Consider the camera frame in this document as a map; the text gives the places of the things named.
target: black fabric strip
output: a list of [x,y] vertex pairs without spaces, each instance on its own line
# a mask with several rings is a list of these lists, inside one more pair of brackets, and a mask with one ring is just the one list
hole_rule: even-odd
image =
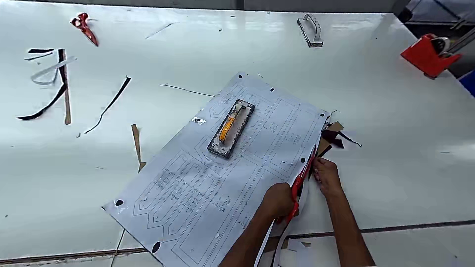
[[[61,62],[61,61],[64,61],[65,57],[66,57],[66,54],[64,52],[64,49],[58,50],[58,63]],[[42,108],[37,113],[35,113],[33,115],[30,115],[30,116],[17,117],[17,119],[24,120],[24,121],[29,121],[29,120],[36,119],[36,118],[40,117],[45,111],[47,111],[64,94],[64,92],[67,89],[67,82],[65,82],[66,75],[64,73],[65,67],[66,66],[62,66],[62,67],[59,68],[59,72],[61,74],[61,79],[63,80],[63,85],[59,89],[59,91],[56,94],[55,98],[53,98],[53,100],[51,100],[51,102],[47,106]]]
[[343,146],[343,142],[340,139],[336,139],[336,136],[339,132],[330,131],[330,130],[323,130],[322,131],[322,138],[327,140],[329,143],[333,143],[339,148],[345,148]]
[[37,56],[37,57],[25,58],[25,60],[31,61],[31,60],[35,60],[35,59],[38,59],[38,58],[46,57],[46,56],[49,56],[49,55],[52,55],[52,54],[53,54],[53,52],[50,52],[50,53],[47,53],[47,54],[45,54],[45,55],[41,55],[41,56]]
[[104,115],[104,113],[112,106],[112,104],[114,104],[114,102],[119,98],[120,94],[123,92],[123,90],[125,89],[125,87],[127,86],[127,84],[129,84],[130,82],[130,77],[127,77],[124,81],[124,83],[122,84],[122,87],[120,88],[119,92],[115,95],[114,99],[112,99],[112,102],[107,106],[107,108],[105,108],[105,110],[102,112],[101,116],[99,117],[99,121],[97,122],[96,125],[94,125],[94,127],[92,127],[90,130],[86,131],[84,134],[94,130],[94,128],[96,128],[99,123],[101,123],[102,121],[102,116]]
[[341,131],[339,131],[338,134],[341,135],[344,139],[346,139],[346,140],[348,140],[348,141],[350,141],[350,142],[352,142],[352,143],[355,143],[355,144],[359,145],[360,147],[363,146],[362,144],[359,144],[359,143],[357,143],[357,142],[351,140],[348,136],[344,135]]
[[32,48],[28,51],[28,53],[30,53],[30,54],[32,54],[32,53],[47,53],[47,52],[51,52],[51,51],[54,51],[54,49],[52,49],[52,48],[49,48],[49,49]]
[[320,155],[317,156],[317,158],[323,157],[323,155],[325,155],[328,151],[330,151],[331,148],[332,148],[331,145],[327,146],[325,150],[322,153],[320,153]]

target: fabric scrap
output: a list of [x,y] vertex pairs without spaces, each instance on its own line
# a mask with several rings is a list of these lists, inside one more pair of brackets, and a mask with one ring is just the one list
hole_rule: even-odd
[[117,94],[115,95],[114,99],[112,99],[112,102],[105,108],[105,110],[101,113],[101,116],[99,117],[99,121],[97,122],[96,125],[94,125],[94,127],[92,127],[90,130],[86,131],[84,134],[94,130],[94,128],[96,128],[99,123],[101,123],[102,121],[102,116],[104,116],[104,113],[106,113],[106,111],[112,106],[112,104],[114,104],[114,102],[119,98],[120,94],[122,94],[123,90],[127,87],[127,85],[129,84],[130,82],[130,77],[127,77],[124,81],[124,83],[122,84],[122,87],[120,88],[119,92],[117,92]]
[[140,157],[140,135],[139,135],[139,129],[137,129],[136,124],[132,124],[132,135],[133,135],[133,141],[135,143],[135,151],[137,151],[137,158],[139,160],[139,172],[140,172],[147,163],[142,162],[142,158]]
[[41,56],[37,56],[37,57],[30,57],[30,58],[24,58],[24,60],[27,60],[27,61],[32,61],[32,60],[35,60],[35,59],[38,59],[38,58],[42,58],[42,57],[46,57],[46,56],[49,56],[49,55],[52,55],[53,52],[49,52],[45,55],[41,55]]
[[[60,63],[63,63],[63,62],[65,62],[64,58],[65,58],[65,51],[64,51],[64,49],[60,49],[58,51],[58,61]],[[63,80],[63,85],[60,87],[59,91],[56,93],[55,98],[53,98],[53,100],[51,100],[51,102],[47,106],[45,106],[44,108],[42,108],[40,111],[38,111],[37,113],[35,113],[33,115],[17,117],[17,119],[28,121],[28,120],[32,120],[32,119],[36,119],[36,118],[40,117],[45,111],[47,111],[63,95],[63,93],[66,91],[66,89],[67,89],[67,82],[65,83],[65,81]]]
[[32,48],[28,51],[28,53],[30,54],[36,54],[36,53],[47,53],[47,52],[51,52],[51,51],[54,51],[54,49],[52,48],[48,48],[48,49],[36,49],[36,48]]

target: red tape dispenser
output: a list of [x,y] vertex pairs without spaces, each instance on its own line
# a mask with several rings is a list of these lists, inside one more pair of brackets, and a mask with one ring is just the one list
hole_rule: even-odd
[[402,52],[401,56],[422,70],[424,75],[435,79],[462,56],[447,53],[449,46],[448,38],[429,33]]
[[98,47],[99,42],[97,42],[97,39],[94,33],[92,33],[91,29],[86,23],[87,17],[88,17],[87,13],[81,13],[77,16],[77,19],[74,18],[71,20],[71,24],[73,24],[74,27],[80,29],[84,33],[84,35],[86,35],[86,37],[89,39],[89,41],[91,41],[95,46]]

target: cut-out hole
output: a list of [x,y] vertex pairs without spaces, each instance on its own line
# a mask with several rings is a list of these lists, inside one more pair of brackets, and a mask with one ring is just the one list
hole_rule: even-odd
[[157,252],[157,250],[160,248],[160,242],[155,243],[152,247],[152,253]]

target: black strip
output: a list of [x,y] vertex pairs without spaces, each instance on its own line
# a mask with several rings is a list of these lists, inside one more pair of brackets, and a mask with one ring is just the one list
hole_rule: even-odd
[[[66,53],[65,53],[64,49],[58,50],[58,63],[61,62],[61,61],[64,61],[65,57],[66,57]],[[53,100],[51,100],[51,102],[47,106],[42,108],[37,113],[35,113],[33,115],[30,115],[30,116],[17,117],[17,119],[24,120],[24,121],[29,121],[29,120],[36,119],[36,118],[40,117],[45,111],[47,111],[64,94],[64,92],[67,89],[65,69],[66,69],[66,65],[59,67],[59,72],[61,74],[61,80],[63,81],[63,85],[59,89],[58,93],[56,93],[55,98],[53,98]]]
[[51,51],[54,51],[54,49],[52,49],[52,48],[49,48],[49,49],[32,48],[28,51],[28,53],[30,53],[30,54],[32,54],[32,53],[47,53],[47,52],[51,52]]
[[0,259],[0,265],[31,263],[31,262],[39,262],[39,261],[50,261],[50,260],[68,260],[68,259],[77,259],[77,258],[85,258],[85,257],[128,255],[128,254],[143,253],[143,252],[147,252],[147,249],[126,248],[126,249],[119,249],[119,250],[112,249],[112,250],[80,252],[80,253],[71,253],[71,254],[50,255],[50,256],[21,257],[21,258],[12,258],[12,259]]
[[348,141],[350,141],[350,142],[352,142],[352,143],[355,143],[355,144],[359,145],[360,147],[363,146],[362,144],[359,144],[359,143],[357,143],[357,142],[351,140],[348,136],[344,135],[341,131],[339,131],[338,134],[341,135],[344,139],[346,139],[346,140],[348,140]]
[[97,122],[97,124],[94,125],[94,127],[92,127],[90,130],[86,131],[84,134],[86,134],[86,133],[88,133],[88,132],[94,130],[94,128],[96,128],[96,127],[99,125],[99,123],[101,123],[101,121],[102,121],[102,116],[104,116],[104,113],[105,113],[105,112],[112,106],[112,104],[114,104],[114,102],[119,98],[120,94],[123,92],[123,90],[125,89],[125,87],[127,86],[127,84],[129,84],[130,79],[131,79],[130,77],[127,77],[127,78],[125,79],[124,83],[122,84],[122,87],[120,87],[119,92],[115,95],[114,99],[112,99],[112,102],[107,106],[107,108],[105,108],[105,110],[102,112],[101,117],[99,118],[99,121]]
[[328,146],[325,148],[325,150],[323,150],[323,152],[320,153],[320,155],[317,156],[317,158],[323,157],[323,155],[325,155],[328,151],[330,151],[331,148],[332,148],[332,146],[331,146],[331,145],[328,145]]
[[207,96],[212,96],[214,97],[214,95],[208,95],[208,94],[204,94],[204,93],[198,93],[198,92],[195,92],[195,91],[191,91],[191,90],[187,90],[187,89],[184,89],[184,88],[180,88],[180,87],[176,87],[176,86],[170,86],[170,85],[161,85],[161,86],[168,86],[168,87],[173,87],[173,88],[176,88],[176,89],[181,89],[181,90],[185,90],[187,92],[190,92],[190,93],[195,93],[195,94],[198,94],[198,95],[207,95]]
[[53,52],[50,52],[50,53],[47,53],[46,55],[41,55],[41,56],[37,56],[37,57],[25,58],[25,60],[31,61],[31,60],[35,60],[35,59],[38,59],[38,58],[46,57],[46,56],[49,56],[49,55],[52,55],[52,54],[53,54]]
[[[380,233],[380,232],[392,232],[392,231],[402,231],[402,230],[412,230],[412,229],[425,229],[425,228],[439,228],[445,226],[462,226],[462,225],[473,225],[475,224],[475,219],[472,220],[461,220],[461,221],[447,221],[447,222],[435,222],[435,223],[424,223],[424,224],[413,224],[413,225],[401,225],[401,226],[391,226],[391,227],[382,227],[382,228],[368,228],[362,229],[362,234],[367,233]],[[323,232],[323,233],[313,233],[313,234],[302,234],[302,235],[289,235],[289,238],[320,238],[320,237],[332,237],[334,232]]]
[[245,0],[236,0],[236,9],[245,10],[244,4],[245,4]]
[[447,13],[449,13],[452,17],[457,18],[457,20],[460,19],[460,17],[457,14],[455,14],[452,10],[448,9],[448,7],[446,7],[444,4],[442,4],[438,0],[433,0],[433,1],[437,5],[439,5],[443,10],[445,10]]

